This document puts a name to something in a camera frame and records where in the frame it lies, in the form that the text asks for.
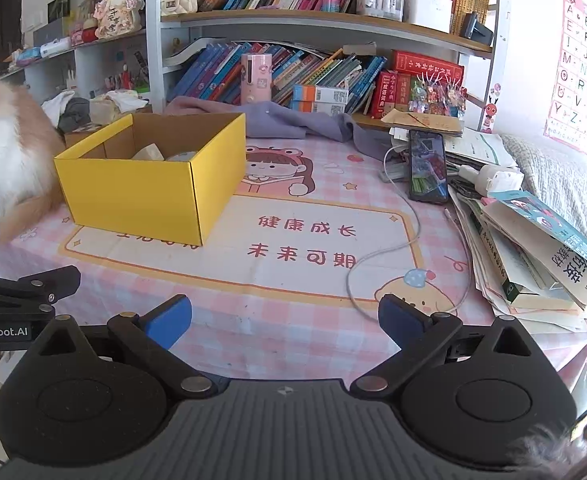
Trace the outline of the yellow tape roll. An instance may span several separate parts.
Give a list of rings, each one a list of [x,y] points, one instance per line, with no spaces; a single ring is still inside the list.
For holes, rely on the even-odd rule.
[[[196,153],[194,151],[183,152],[169,157],[168,162],[189,162],[195,155]]]

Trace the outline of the beige rectangular block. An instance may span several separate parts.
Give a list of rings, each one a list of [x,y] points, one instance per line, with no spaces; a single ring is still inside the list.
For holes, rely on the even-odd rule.
[[[147,162],[163,162],[164,155],[155,143],[141,148],[133,157],[133,160],[147,160]]]

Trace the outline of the orange white fluffy cat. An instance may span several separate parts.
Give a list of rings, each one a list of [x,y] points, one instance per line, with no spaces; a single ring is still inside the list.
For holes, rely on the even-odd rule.
[[[54,159],[62,136],[28,90],[0,80],[0,243],[64,202]]]

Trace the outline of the wooden chess box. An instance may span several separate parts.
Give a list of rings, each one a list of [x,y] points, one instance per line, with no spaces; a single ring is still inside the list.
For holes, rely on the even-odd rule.
[[[66,148],[71,148],[74,144],[86,139],[101,128],[101,125],[88,124],[77,128],[76,130],[64,133],[62,136],[64,137]]]

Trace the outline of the pink checkered table mat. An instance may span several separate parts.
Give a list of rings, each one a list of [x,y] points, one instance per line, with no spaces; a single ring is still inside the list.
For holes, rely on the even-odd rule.
[[[183,294],[193,323],[176,354],[234,377],[356,378],[395,350],[373,320],[389,292],[493,321],[441,207],[406,205],[350,144],[290,149],[311,159],[314,191],[240,190],[202,246],[84,228],[61,210],[0,247],[0,276],[76,266],[80,287],[57,310],[82,324]]]

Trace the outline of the yellow cardboard box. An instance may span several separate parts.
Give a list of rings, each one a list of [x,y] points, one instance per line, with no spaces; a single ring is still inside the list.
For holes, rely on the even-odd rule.
[[[163,162],[133,160],[155,143]],[[189,162],[168,158],[194,151]],[[80,226],[200,246],[245,174],[242,114],[126,115],[55,158]]]

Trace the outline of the black smartphone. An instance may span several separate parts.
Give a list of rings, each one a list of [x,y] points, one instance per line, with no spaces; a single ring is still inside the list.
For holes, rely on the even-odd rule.
[[[444,141],[441,133],[411,130],[409,147],[409,197],[435,205],[449,200]]]

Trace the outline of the white power adapter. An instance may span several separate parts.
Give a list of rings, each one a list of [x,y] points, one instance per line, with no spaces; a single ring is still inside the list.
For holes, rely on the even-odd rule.
[[[458,175],[484,197],[492,193],[520,190],[525,178],[518,169],[496,165],[484,165],[480,170],[464,165],[459,167]]]

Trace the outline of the tissue pack cloth cover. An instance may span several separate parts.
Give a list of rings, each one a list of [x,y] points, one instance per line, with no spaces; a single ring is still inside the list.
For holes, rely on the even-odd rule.
[[[135,90],[111,90],[90,101],[90,118],[95,125],[106,126],[123,115],[146,107],[148,101]]]

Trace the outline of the brown paper envelope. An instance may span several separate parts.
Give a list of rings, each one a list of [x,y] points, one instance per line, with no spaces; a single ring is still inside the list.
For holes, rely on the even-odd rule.
[[[435,131],[452,134],[452,136],[461,136],[464,130],[464,122],[461,122],[456,117],[402,112],[402,110],[390,110],[388,114],[381,118],[381,121],[392,127],[401,127],[407,130]]]

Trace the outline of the purple pink cloth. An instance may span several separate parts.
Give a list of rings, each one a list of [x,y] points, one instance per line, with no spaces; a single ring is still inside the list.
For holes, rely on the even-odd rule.
[[[302,140],[308,134],[345,143],[352,141],[362,154],[382,160],[391,148],[388,131],[364,129],[348,114],[327,115],[291,110],[273,102],[235,106],[178,96],[164,109],[167,115],[244,114],[250,139]]]

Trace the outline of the red dictionary books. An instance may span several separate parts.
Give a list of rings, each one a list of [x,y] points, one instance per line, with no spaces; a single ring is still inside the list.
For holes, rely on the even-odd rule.
[[[391,110],[463,119],[467,90],[465,67],[442,58],[393,50],[390,67],[375,84],[369,114],[381,119]]]

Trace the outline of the pink doll figurine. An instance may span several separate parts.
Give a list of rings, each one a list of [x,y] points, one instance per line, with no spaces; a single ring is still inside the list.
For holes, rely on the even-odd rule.
[[[97,21],[95,35],[98,39],[110,39],[133,34],[142,29],[141,0],[102,0],[96,4],[94,18]]]

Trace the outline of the grey wooden bookshelf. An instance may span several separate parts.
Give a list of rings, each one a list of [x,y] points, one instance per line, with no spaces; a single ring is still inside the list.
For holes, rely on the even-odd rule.
[[[489,65],[482,76],[484,89],[471,99],[484,107],[490,89],[499,80],[501,59],[506,48],[499,42],[489,46],[435,29],[374,16],[292,10],[227,10],[168,16],[160,14],[159,0],[146,0],[146,23],[138,36],[146,40],[149,90],[145,96],[160,113],[167,105],[168,90],[178,79],[180,63],[172,61],[174,39],[184,44],[199,40],[264,40],[301,44],[320,51],[337,52],[347,44],[376,44],[380,55],[394,50],[423,52],[467,64],[471,58],[485,58]],[[131,35],[114,40],[97,40],[59,52],[8,74],[13,82],[25,84],[32,96],[43,102],[66,88],[72,70],[79,96],[89,98],[115,69],[111,56],[132,44]]]

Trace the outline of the white pen holder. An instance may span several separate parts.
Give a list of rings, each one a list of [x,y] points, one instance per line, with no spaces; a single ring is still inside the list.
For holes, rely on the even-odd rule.
[[[448,34],[452,4],[452,0],[404,0],[403,21]]]

